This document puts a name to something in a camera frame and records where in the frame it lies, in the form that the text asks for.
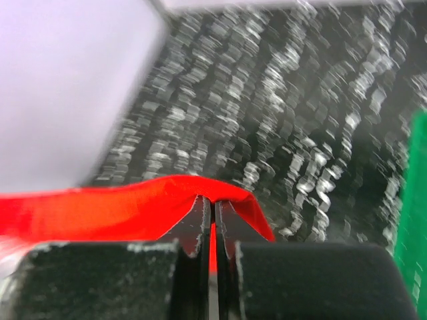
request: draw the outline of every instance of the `blurry background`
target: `blurry background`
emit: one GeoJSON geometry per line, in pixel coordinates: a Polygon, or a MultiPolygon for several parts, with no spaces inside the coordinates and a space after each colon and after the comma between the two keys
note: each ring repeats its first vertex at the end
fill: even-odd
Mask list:
{"type": "MultiPolygon", "coordinates": [[[[50,17],[39,20],[60,24],[67,8],[53,12],[49,2],[37,4],[50,17]]],[[[278,239],[392,247],[410,122],[427,102],[425,4],[195,11],[166,1],[171,13],[158,15],[143,1],[118,3],[74,8],[76,21],[84,12],[90,22],[71,32],[70,21],[74,38],[59,27],[24,24],[31,37],[13,41],[18,31],[0,31],[9,52],[0,55],[9,98],[0,108],[2,192],[203,175],[253,191],[278,239]],[[55,40],[40,47],[32,33],[47,30],[55,40]]],[[[30,11],[26,19],[35,20],[30,11]]]]}

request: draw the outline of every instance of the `white panel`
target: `white panel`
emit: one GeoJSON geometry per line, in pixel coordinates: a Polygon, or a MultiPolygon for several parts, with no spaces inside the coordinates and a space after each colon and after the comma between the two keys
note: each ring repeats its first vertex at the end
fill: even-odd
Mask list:
{"type": "Polygon", "coordinates": [[[311,3],[325,5],[335,3],[340,5],[360,5],[368,3],[387,3],[390,0],[160,0],[170,12],[176,13],[187,9],[200,10],[221,9],[228,5],[259,5],[265,7],[291,7],[296,3],[311,3]]]}
{"type": "Polygon", "coordinates": [[[165,31],[143,0],[0,0],[0,192],[85,179],[165,31]]]}

